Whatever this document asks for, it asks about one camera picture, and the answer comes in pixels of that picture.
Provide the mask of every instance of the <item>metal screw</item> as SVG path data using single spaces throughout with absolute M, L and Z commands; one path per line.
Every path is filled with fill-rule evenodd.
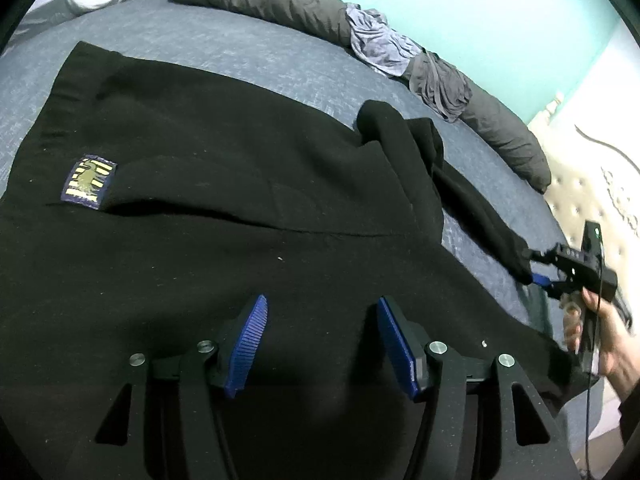
M 213 350 L 213 343 L 208 339 L 205 339 L 204 341 L 200 341 L 198 343 L 198 352 L 200 352 L 201 354 L 208 354 L 212 350 Z
M 498 362 L 502 366 L 506 366 L 507 368 L 511 368 L 514 364 L 516 364 L 516 359 L 511 357 L 509 354 L 500 354 L 500 357 L 498 357 Z
M 144 354 L 133 354 L 129 358 L 129 364 L 131 366 L 140 366 L 145 363 L 145 355 Z
M 442 341 L 431 341 L 429 343 L 429 350 L 431 350 L 434 354 L 444 354 L 447 351 L 447 345 L 445 345 Z

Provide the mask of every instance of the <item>teal wall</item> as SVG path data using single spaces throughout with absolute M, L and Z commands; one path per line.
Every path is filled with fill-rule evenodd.
M 455 64 L 524 121 L 571 94 L 608 43 L 608 0 L 344 0 Z

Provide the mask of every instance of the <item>black sleeve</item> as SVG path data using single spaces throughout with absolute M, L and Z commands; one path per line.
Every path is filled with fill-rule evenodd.
M 519 282 L 532 281 L 527 242 L 504 223 L 494 207 L 444 160 L 442 139 L 430 119 L 407 121 L 442 202 L 466 232 Z
M 620 433 L 626 444 L 640 426 L 640 383 L 631 392 L 625 402 L 620 404 Z

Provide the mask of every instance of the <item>black sweatshirt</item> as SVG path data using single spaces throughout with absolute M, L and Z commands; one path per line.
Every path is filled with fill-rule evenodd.
M 372 305 L 385 294 L 462 355 L 512 354 L 554 413 L 583 391 L 574 359 L 442 247 L 445 205 L 531 280 L 526 243 L 444 161 L 433 122 L 367 102 L 357 129 L 78 44 L 0 202 L 0 444 L 57 478 L 131 354 L 183 353 L 257 293 L 267 329 L 222 408 L 240 478 L 402 477 L 424 408 L 382 351 Z M 66 200 L 87 185 L 86 155 L 105 164 L 82 166 L 98 209 Z

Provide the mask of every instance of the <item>yellow and purple patch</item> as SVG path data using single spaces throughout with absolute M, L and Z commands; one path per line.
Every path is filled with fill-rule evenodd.
M 117 164 L 101 156 L 85 155 L 66 178 L 60 199 L 91 209 L 100 208 L 116 167 Z

